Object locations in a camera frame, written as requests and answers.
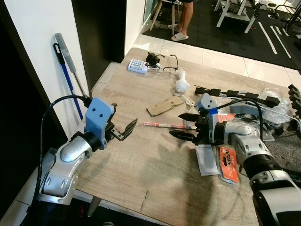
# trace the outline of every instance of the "eyeglasses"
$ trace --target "eyeglasses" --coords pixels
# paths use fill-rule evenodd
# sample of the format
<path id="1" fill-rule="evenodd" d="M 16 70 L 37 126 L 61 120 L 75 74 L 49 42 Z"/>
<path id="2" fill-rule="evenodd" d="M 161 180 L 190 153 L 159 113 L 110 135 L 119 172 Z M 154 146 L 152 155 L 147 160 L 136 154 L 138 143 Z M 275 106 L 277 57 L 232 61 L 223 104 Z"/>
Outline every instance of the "eyeglasses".
<path id="1" fill-rule="evenodd" d="M 176 67 L 164 67 L 164 68 L 163 68 L 163 72 L 164 72 L 164 71 L 168 71 L 168 72 L 170 72 L 170 73 L 175 73 L 175 71 L 179 69 L 178 58 L 177 58 L 177 56 L 174 55 L 174 54 L 171 54 L 170 56 L 171 56 L 171 57 L 175 57 L 175 59 L 176 59 L 176 61 L 177 61 L 177 66 L 176 66 Z"/>

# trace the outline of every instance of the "wooden table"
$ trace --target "wooden table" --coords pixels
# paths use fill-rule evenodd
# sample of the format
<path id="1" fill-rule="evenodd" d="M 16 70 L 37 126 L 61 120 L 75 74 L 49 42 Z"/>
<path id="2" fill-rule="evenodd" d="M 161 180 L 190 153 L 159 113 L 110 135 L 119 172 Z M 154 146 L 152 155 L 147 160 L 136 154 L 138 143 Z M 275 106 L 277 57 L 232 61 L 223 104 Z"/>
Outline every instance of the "wooden table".
<path id="1" fill-rule="evenodd" d="M 97 95 L 118 104 L 112 121 L 121 131 L 135 118 L 138 123 L 125 141 L 114 139 L 104 151 L 93 153 L 77 189 L 171 225 L 258 225 L 247 177 L 240 175 L 240 185 L 231 186 L 217 175 L 201 176 L 192 143 L 174 138 L 168 129 L 141 125 L 143 121 L 181 124 L 177 116 L 186 111 L 183 104 L 153 118 L 147 113 L 146 107 L 172 97 L 176 77 L 127 70 L 131 59 L 146 56 L 145 50 L 131 49 Z M 172 61 L 166 57 L 160 64 L 172 66 Z M 288 98 L 285 87 L 183 60 L 179 66 L 191 85 L 185 95 L 194 102 L 198 99 L 194 84 L 253 93 L 269 87 Z"/>

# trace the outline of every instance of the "plastic bag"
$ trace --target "plastic bag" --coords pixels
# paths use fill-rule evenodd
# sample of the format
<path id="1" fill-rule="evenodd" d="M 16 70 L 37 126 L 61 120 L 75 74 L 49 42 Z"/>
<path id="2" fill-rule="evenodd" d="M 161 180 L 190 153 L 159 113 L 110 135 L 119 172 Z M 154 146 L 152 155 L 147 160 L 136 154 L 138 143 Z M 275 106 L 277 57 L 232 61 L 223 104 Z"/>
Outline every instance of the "plastic bag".
<path id="1" fill-rule="evenodd" d="M 288 100 L 282 98 L 279 93 L 274 92 L 269 88 L 265 88 L 259 94 L 258 98 L 265 100 L 267 97 L 276 97 L 280 101 L 279 105 L 272 108 L 274 111 L 282 113 L 282 114 L 290 115 L 290 110 L 289 110 L 290 102 Z M 281 124 L 281 123 L 290 121 L 290 118 L 280 115 L 280 114 L 277 114 L 277 113 L 274 113 L 274 112 L 271 112 L 271 111 L 264 111 L 262 113 L 262 116 L 263 116 L 263 118 L 265 118 L 269 121 L 272 121 L 274 123 L 277 123 L 277 124 Z"/>
<path id="2" fill-rule="evenodd" d="M 175 82 L 175 90 L 178 93 L 185 92 L 190 87 L 189 83 L 185 79 L 186 73 L 182 68 L 180 68 L 178 74 L 179 74 L 179 80 Z"/>

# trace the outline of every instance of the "white wall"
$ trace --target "white wall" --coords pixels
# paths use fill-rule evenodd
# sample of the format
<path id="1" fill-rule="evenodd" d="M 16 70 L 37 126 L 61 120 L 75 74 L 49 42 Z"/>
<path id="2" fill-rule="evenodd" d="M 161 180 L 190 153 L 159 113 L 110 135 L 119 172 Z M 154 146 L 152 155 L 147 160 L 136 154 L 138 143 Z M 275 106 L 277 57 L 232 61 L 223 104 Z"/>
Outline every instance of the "white wall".
<path id="1" fill-rule="evenodd" d="M 131 49 L 143 27 L 145 0 L 127 0 L 125 54 Z"/>
<path id="2" fill-rule="evenodd" d="M 53 50 L 54 34 L 57 32 L 62 33 L 79 79 L 88 93 L 71 0 L 4 0 L 4 2 L 50 102 L 71 94 Z M 80 95 L 73 74 L 69 69 L 68 72 L 75 93 Z M 84 115 L 86 108 L 80 100 L 79 104 Z M 54 109 L 67 137 L 70 137 L 79 123 L 73 100 L 60 102 Z"/>

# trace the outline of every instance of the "white paper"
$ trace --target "white paper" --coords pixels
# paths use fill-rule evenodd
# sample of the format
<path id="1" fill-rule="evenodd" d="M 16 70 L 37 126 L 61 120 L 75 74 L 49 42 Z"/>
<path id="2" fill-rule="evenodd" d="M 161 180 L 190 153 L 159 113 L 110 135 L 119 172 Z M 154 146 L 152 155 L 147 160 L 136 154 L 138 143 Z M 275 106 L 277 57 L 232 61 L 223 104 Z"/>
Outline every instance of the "white paper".
<path id="1" fill-rule="evenodd" d="M 213 151 L 211 145 L 198 145 L 195 146 L 198 166 L 202 176 L 220 174 L 216 167 Z"/>

